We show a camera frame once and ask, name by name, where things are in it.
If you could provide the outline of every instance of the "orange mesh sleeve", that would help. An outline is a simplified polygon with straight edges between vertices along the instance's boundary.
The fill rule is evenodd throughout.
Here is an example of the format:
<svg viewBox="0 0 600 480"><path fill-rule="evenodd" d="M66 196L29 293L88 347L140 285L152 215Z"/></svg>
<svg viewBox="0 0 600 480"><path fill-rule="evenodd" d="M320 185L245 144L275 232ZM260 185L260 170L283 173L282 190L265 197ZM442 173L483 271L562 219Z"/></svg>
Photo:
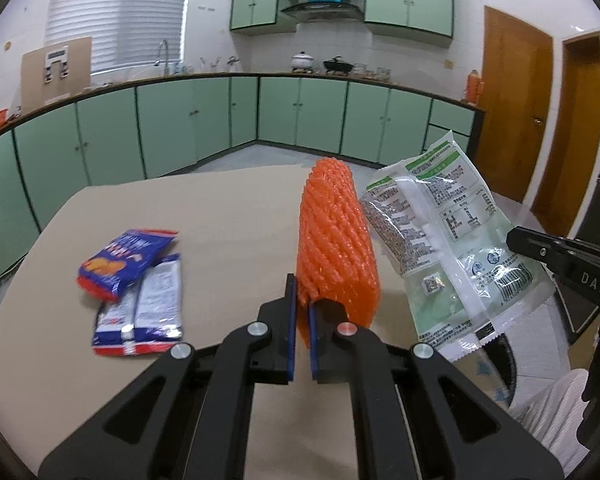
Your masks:
<svg viewBox="0 0 600 480"><path fill-rule="evenodd" d="M298 329L308 344L307 307L327 298L342 303L366 328L378 308L378 268L349 167L316 162L304 185L298 240Z"/></svg>

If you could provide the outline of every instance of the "white cloth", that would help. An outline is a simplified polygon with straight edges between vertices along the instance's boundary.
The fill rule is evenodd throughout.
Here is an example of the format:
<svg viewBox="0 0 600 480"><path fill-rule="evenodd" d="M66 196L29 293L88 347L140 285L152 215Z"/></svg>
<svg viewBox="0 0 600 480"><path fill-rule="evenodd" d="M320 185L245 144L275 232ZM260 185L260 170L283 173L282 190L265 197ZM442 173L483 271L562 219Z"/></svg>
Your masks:
<svg viewBox="0 0 600 480"><path fill-rule="evenodd" d="M588 377L586 370L572 370L526 404L509 410L509 415L560 461L565 476L589 452L576 438L587 406L582 392Z"/></svg>

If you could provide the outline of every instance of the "window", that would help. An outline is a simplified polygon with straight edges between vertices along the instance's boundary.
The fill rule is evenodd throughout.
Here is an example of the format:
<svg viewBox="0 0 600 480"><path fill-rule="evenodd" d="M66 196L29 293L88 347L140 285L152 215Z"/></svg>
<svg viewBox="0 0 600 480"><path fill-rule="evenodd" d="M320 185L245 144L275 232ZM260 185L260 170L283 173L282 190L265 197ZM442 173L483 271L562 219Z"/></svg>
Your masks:
<svg viewBox="0 0 600 480"><path fill-rule="evenodd" d="M184 4L184 0L51 0L45 44L92 36L92 72L154 62L162 40L169 42L170 60L178 60Z"/></svg>

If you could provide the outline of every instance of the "beige tabletop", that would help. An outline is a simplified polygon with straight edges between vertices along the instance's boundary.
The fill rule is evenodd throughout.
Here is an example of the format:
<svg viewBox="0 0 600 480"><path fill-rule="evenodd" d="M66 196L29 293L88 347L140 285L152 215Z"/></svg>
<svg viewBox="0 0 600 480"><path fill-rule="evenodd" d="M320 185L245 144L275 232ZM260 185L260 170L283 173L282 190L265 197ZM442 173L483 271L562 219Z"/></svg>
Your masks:
<svg viewBox="0 0 600 480"><path fill-rule="evenodd" d="M283 295L309 170L271 166L90 187L65 204L0 306L0 430L33 472L155 360L93 354L98 301L75 283L80 263L129 228L179 231L184 339L197 348L216 344ZM387 343L410 346L416 335L402 279L375 248L382 295L372 328ZM245 478L357 478L348 388L313 383L300 341L296 360L290 386L256 386Z"/></svg>

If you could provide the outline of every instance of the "white pot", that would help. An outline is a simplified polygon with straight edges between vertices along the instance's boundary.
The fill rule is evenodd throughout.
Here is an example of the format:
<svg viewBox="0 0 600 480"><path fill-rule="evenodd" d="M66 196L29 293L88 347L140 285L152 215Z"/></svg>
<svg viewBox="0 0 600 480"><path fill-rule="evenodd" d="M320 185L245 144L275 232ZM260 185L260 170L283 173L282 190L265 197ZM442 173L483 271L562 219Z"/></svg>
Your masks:
<svg viewBox="0 0 600 480"><path fill-rule="evenodd" d="M312 69L314 67L314 58L309 56L304 50L291 58L291 68Z"/></svg>

